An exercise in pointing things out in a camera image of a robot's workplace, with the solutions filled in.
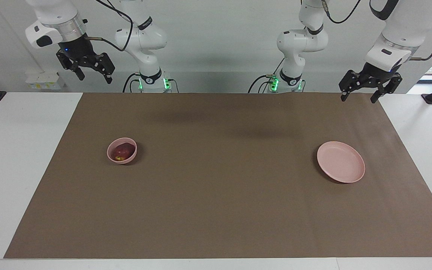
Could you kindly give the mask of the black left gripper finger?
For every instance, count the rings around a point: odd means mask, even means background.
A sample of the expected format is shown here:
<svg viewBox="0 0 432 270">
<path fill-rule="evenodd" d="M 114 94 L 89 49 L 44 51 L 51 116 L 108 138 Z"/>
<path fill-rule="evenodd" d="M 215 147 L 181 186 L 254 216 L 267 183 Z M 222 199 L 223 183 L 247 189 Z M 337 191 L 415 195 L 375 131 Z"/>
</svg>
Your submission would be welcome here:
<svg viewBox="0 0 432 270">
<path fill-rule="evenodd" d="M 377 103 L 379 98 L 386 94 L 393 94 L 402 82 L 402 80 L 403 79 L 401 75 L 393 75 L 386 84 L 386 86 L 384 86 L 383 83 L 378 81 L 377 84 L 375 84 L 375 86 L 377 86 L 376 91 L 374 92 L 374 94 L 372 94 L 370 98 L 371 103 Z"/>
<path fill-rule="evenodd" d="M 349 95 L 356 90 L 361 89 L 361 83 L 359 81 L 359 73 L 348 70 L 338 84 L 341 90 L 341 101 L 345 102 Z"/>
</svg>

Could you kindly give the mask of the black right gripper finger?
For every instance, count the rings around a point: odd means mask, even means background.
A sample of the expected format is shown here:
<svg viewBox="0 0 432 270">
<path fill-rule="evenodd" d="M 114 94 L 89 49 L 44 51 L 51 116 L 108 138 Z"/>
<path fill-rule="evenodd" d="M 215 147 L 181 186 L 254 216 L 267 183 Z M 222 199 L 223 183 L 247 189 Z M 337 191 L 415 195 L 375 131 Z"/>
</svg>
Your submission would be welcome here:
<svg viewBox="0 0 432 270">
<path fill-rule="evenodd" d="M 84 75 L 83 71 L 81 70 L 81 68 L 79 67 L 79 64 L 77 61 L 71 60 L 65 54 L 56 54 L 56 57 L 58 58 L 59 62 L 61 63 L 61 66 L 63 69 L 74 72 L 80 81 L 83 81 L 85 79 L 85 75 Z"/>
<path fill-rule="evenodd" d="M 95 55 L 92 68 L 94 71 L 97 71 L 104 76 L 107 84 L 111 84 L 113 82 L 113 72 L 115 70 L 115 66 L 113 65 L 113 62 L 111 61 L 108 54 Z"/>
</svg>

